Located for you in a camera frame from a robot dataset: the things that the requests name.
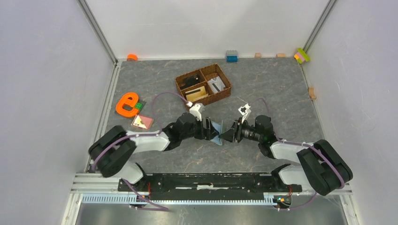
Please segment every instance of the green block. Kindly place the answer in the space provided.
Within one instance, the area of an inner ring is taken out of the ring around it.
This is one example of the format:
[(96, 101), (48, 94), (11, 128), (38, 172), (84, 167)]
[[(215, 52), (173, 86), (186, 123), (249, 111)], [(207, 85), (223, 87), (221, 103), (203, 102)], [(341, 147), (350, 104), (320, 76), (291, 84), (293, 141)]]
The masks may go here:
[(137, 104), (134, 106), (134, 108), (141, 110), (142, 107), (144, 107), (141, 103), (137, 102)]

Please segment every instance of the wicker basket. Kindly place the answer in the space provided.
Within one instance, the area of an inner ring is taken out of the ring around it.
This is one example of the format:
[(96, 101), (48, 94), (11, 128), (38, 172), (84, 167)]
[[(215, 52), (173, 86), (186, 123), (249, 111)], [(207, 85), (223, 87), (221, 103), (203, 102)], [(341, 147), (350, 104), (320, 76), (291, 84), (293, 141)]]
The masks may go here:
[[(195, 85), (193, 85), (193, 86), (191, 86), (189, 88), (186, 88), (186, 89), (180, 89), (180, 87), (183, 87), (185, 85), (184, 84), (184, 78), (192, 76), (192, 75), (199, 75), (200, 83), (195, 84)], [(210, 79), (215, 78), (217, 76), (219, 76), (221, 78), (222, 82), (225, 85), (225, 89), (214, 94), (212, 92), (209, 84), (207, 83), (207, 81), (209, 81)], [(204, 86), (206, 88), (206, 92), (209, 94), (209, 96), (204, 97), (202, 99), (199, 99), (199, 100), (193, 102), (194, 104), (195, 103), (202, 103), (203, 105), (208, 105), (210, 103), (216, 102), (218, 100), (221, 100), (223, 98), (226, 98), (226, 97), (230, 96), (231, 95), (231, 88), (232, 88), (230, 81), (225, 76), (224, 72), (222, 71), (221, 67), (218, 64), (213, 64), (213, 65), (210, 65), (208, 67), (200, 68), (200, 69), (197, 69), (195, 71), (192, 71), (192, 72), (189, 72), (187, 74), (184, 74), (184, 75), (176, 77), (176, 86), (177, 86), (178, 93), (181, 96), (183, 96), (184, 98), (186, 97), (185, 93), (187, 91), (190, 91), (190, 90), (193, 90), (193, 89), (196, 89), (196, 88)]]

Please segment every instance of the black mounting base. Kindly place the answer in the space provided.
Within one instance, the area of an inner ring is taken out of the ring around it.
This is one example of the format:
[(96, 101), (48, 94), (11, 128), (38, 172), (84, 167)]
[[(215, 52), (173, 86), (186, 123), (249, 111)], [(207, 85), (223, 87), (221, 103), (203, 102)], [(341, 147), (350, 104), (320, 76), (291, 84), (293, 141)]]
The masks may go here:
[[(152, 200), (264, 200), (264, 192), (289, 192), (289, 186), (281, 188), (270, 173), (258, 172), (153, 173), (135, 185), (137, 191), (148, 191), (148, 186)], [(302, 191), (300, 185), (291, 187)], [(130, 189), (121, 180), (118, 191)]]

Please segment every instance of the wooden block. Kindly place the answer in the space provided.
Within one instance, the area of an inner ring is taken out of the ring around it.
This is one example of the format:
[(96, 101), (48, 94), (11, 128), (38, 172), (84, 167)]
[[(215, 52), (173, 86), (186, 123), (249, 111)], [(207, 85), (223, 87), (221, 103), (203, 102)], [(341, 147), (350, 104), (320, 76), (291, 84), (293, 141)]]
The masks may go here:
[(315, 96), (315, 94), (314, 94), (314, 87), (309, 87), (309, 88), (308, 88), (308, 94), (310, 95), (310, 99), (311, 99), (312, 101), (314, 101), (314, 100), (316, 99), (316, 96)]

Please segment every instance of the blue lego brick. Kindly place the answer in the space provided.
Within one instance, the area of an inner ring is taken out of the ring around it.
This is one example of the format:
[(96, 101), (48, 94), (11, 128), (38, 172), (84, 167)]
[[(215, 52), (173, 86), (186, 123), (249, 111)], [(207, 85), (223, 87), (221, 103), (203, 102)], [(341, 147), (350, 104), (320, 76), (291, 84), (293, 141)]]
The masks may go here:
[(227, 56), (227, 62), (237, 62), (237, 56)]
[(225, 52), (225, 56), (237, 56), (237, 51), (236, 50), (227, 50)]

